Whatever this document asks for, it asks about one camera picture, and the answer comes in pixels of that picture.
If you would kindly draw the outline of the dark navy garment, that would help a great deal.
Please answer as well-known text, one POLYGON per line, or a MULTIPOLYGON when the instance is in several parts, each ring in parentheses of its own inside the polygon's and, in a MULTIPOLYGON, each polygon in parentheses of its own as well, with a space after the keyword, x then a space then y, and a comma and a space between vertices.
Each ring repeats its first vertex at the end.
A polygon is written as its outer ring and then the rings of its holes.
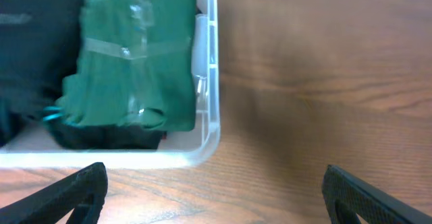
POLYGON ((22 117, 10 111, 8 104, 1 99, 1 147, 13 140, 25 126, 22 117))

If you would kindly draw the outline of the black garment with tape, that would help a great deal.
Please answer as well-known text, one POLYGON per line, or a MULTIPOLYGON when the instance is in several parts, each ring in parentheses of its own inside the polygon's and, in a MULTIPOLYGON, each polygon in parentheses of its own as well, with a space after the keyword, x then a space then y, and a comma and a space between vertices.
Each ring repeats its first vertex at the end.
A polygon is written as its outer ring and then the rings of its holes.
POLYGON ((75 72, 84 0, 1 0, 1 98, 39 118, 75 72))

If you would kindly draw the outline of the dark green garment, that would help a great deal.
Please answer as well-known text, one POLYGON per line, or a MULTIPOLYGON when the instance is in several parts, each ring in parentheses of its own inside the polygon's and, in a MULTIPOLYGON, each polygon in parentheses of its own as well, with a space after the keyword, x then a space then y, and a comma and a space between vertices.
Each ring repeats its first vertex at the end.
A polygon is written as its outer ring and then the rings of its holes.
POLYGON ((196 0, 85 0, 77 71, 63 80, 58 116, 73 126, 194 128, 196 0))

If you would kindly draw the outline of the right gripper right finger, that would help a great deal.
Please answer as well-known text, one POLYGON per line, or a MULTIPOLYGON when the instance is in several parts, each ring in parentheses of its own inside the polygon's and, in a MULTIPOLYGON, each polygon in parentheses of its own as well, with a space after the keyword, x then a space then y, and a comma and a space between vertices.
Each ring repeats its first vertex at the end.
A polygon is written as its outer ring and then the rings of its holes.
POLYGON ((327 166, 321 189, 332 224, 431 224, 429 215, 336 165, 327 166))

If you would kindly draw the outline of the clear plastic storage bin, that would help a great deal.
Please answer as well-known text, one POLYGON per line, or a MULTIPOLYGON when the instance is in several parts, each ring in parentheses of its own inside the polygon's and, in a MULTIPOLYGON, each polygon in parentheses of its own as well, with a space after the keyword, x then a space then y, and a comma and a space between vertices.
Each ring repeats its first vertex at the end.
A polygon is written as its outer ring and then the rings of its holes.
POLYGON ((32 126, 1 148, 1 168, 83 168, 102 162, 108 169, 166 169, 199 165, 217 149, 221 135, 217 0, 198 0, 199 44, 194 47, 197 73, 196 125, 172 132, 157 150, 66 150, 40 126, 32 126))

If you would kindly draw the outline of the black shirt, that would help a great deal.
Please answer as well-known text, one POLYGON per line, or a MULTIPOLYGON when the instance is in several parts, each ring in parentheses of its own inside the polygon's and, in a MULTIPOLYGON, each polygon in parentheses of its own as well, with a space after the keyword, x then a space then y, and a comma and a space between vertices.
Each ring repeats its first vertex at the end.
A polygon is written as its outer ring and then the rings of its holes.
POLYGON ((72 150, 157 150, 165 132, 132 126, 74 126, 65 123, 58 107, 43 111, 43 125, 62 147, 72 150))

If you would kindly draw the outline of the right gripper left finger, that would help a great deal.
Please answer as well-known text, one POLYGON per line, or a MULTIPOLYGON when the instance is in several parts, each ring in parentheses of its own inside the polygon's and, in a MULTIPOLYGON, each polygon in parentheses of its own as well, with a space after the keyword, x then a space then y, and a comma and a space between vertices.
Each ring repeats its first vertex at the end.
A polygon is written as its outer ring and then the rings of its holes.
POLYGON ((93 163, 42 190, 1 209, 1 224, 58 222, 68 213, 70 224, 96 224, 107 195, 107 172, 93 163))

